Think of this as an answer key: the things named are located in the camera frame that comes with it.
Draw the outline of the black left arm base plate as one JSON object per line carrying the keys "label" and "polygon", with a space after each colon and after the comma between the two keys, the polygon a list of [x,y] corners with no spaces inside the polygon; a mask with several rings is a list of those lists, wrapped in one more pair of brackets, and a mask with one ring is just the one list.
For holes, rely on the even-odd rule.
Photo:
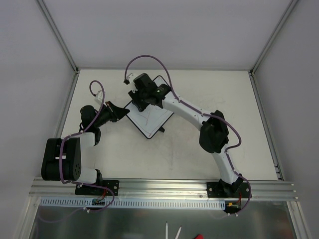
{"label": "black left arm base plate", "polygon": [[94,184],[93,186],[76,186],[75,195],[80,196],[118,196],[119,193],[119,180],[105,180],[103,179],[100,183]]}

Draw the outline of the aluminium frame post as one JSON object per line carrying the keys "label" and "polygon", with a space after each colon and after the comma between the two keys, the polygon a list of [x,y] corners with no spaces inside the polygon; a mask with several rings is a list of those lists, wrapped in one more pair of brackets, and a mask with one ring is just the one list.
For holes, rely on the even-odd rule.
{"label": "aluminium frame post", "polygon": [[46,3],[44,0],[35,0],[36,4],[38,5],[41,13],[43,14],[44,16],[44,19],[46,20],[50,30],[52,31],[55,39],[57,40],[63,54],[65,55],[71,69],[73,70],[73,72],[77,73],[78,72],[78,67],[55,23],[55,20],[53,19],[51,13],[50,13],[50,10],[49,8],[47,7]]}
{"label": "aluminium frame post", "polygon": [[296,6],[297,6],[297,4],[299,2],[300,2],[299,0],[291,0],[291,1],[289,1],[289,4],[287,5],[286,9],[284,10],[283,14],[281,15],[281,17],[280,17],[279,21],[277,22],[274,30],[272,31],[270,37],[268,38],[265,46],[263,47],[261,53],[259,54],[257,60],[255,61],[253,67],[250,70],[250,74],[252,76],[257,72],[258,68],[260,67],[260,65],[265,60],[265,58],[266,58],[268,52],[270,51],[272,45],[275,43],[275,40],[279,36],[281,30],[285,26],[287,20],[289,19],[289,17],[293,13],[293,11],[295,10],[295,8],[296,8]]}

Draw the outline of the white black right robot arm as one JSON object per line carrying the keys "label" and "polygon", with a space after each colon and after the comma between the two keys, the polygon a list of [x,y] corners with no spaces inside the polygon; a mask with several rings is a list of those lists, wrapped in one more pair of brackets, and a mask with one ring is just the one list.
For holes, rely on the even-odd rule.
{"label": "white black right robot arm", "polygon": [[209,113],[200,110],[179,97],[172,86],[157,85],[146,73],[142,73],[132,80],[126,77],[124,83],[133,87],[129,91],[129,96],[139,112],[143,112],[152,105],[171,111],[195,126],[199,130],[200,146],[212,154],[218,166],[221,179],[216,187],[217,191],[229,197],[240,193],[244,179],[241,174],[236,172],[228,154],[228,150],[231,148],[227,146],[230,125],[226,122],[222,112],[216,110]]}

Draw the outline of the red object at bottom edge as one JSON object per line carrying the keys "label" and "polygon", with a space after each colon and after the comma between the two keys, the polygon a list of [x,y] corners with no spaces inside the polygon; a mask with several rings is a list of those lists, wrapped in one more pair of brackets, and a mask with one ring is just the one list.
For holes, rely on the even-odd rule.
{"label": "red object at bottom edge", "polygon": [[198,234],[194,239],[204,239],[204,236],[202,234]]}

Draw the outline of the aluminium mounting rail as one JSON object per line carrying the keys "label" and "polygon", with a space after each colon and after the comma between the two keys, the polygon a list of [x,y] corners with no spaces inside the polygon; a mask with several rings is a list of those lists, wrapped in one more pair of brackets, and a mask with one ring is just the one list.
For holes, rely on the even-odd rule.
{"label": "aluminium mounting rail", "polygon": [[[118,179],[119,184],[111,186],[118,191],[118,198],[128,199],[212,199],[213,187],[205,180],[167,179]],[[289,181],[251,181],[251,187],[244,192],[257,201],[298,201],[294,184]],[[40,177],[33,180],[29,196],[74,197],[75,185],[44,181]]]}

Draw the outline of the right aluminium frame post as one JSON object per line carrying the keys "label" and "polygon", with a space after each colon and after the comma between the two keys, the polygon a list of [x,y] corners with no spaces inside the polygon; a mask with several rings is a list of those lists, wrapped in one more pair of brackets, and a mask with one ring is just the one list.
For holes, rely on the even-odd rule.
{"label": "right aluminium frame post", "polygon": [[281,15],[281,17],[280,17],[279,21],[277,22],[274,30],[272,31],[270,37],[268,38],[265,46],[263,47],[261,53],[259,54],[257,60],[255,61],[253,67],[250,70],[250,74],[252,76],[257,72],[258,68],[260,67],[260,65],[265,60],[265,58],[266,58],[268,52],[270,51],[272,45],[275,43],[275,40],[279,36],[281,30],[285,26],[287,20],[289,19],[289,17],[293,13],[293,11],[295,10],[295,8],[296,8],[296,6],[297,6],[297,4],[299,2],[300,2],[299,0],[291,0],[291,1],[289,1],[289,4],[287,5],[286,9],[284,10],[283,14]]}

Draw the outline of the left aluminium frame post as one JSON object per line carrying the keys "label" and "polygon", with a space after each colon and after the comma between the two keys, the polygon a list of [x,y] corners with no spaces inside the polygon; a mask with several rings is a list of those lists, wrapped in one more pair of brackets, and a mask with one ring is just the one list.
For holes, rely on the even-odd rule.
{"label": "left aluminium frame post", "polygon": [[55,23],[55,20],[53,19],[51,13],[50,13],[50,10],[49,8],[47,7],[46,3],[44,0],[35,0],[36,4],[38,5],[41,13],[43,14],[44,16],[44,19],[46,20],[50,30],[52,31],[55,39],[57,40],[63,54],[65,55],[71,69],[73,70],[73,72],[77,73],[78,72],[78,67]]}

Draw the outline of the white stick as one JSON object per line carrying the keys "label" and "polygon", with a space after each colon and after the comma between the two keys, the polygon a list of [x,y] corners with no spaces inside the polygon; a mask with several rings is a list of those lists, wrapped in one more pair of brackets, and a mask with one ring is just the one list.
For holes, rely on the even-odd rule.
{"label": "white stick", "polygon": [[168,222],[165,223],[165,239],[168,239]]}
{"label": "white stick", "polygon": [[178,238],[179,238],[179,235],[180,235],[180,233],[181,233],[181,229],[182,229],[182,226],[180,226],[180,227],[178,228],[174,239],[178,239]]}

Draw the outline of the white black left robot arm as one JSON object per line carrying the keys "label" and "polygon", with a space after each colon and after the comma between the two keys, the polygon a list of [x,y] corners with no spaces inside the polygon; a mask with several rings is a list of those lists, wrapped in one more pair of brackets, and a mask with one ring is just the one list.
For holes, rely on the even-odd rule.
{"label": "white black left robot arm", "polygon": [[64,139],[50,138],[44,152],[41,177],[45,181],[63,181],[87,184],[92,194],[104,189],[102,174],[98,169],[82,166],[82,151],[97,145],[101,139],[100,127],[107,122],[118,122],[130,112],[111,102],[105,102],[97,111],[91,105],[81,108],[78,133]]}

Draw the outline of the white stick right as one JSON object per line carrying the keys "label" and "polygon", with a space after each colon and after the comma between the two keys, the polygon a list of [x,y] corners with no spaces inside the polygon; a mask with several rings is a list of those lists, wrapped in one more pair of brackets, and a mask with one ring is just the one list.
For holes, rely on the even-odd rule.
{"label": "white stick right", "polygon": [[179,235],[180,235],[180,233],[181,233],[181,229],[182,229],[182,226],[180,226],[180,227],[178,228],[174,239],[178,239],[178,238],[179,238]]}

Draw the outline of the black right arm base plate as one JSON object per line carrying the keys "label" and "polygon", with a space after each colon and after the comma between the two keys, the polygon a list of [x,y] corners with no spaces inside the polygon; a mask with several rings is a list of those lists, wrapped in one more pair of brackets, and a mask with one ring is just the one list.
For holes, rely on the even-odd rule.
{"label": "black right arm base plate", "polygon": [[246,198],[248,199],[251,190],[248,183],[243,182],[234,192],[231,189],[224,190],[219,182],[207,182],[206,191],[208,198]]}

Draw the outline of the white stick left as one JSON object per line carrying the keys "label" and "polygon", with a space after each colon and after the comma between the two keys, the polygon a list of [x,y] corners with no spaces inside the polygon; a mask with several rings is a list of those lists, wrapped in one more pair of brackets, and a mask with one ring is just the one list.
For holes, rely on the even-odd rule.
{"label": "white stick left", "polygon": [[165,223],[165,239],[168,239],[168,222]]}

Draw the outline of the small black-framed whiteboard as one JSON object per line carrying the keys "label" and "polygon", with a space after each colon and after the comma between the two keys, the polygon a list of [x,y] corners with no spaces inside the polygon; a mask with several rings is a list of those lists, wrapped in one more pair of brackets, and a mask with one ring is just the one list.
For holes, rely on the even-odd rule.
{"label": "small black-framed whiteboard", "polygon": [[[165,93],[168,93],[170,90],[170,86],[162,76],[157,76],[152,81],[157,85],[165,84]],[[132,99],[125,108],[130,110],[127,114],[127,118],[147,139],[151,139],[159,132],[159,128],[163,127],[167,120],[173,115],[173,112],[153,105],[148,105],[143,112],[139,112],[137,107],[132,104]]]}

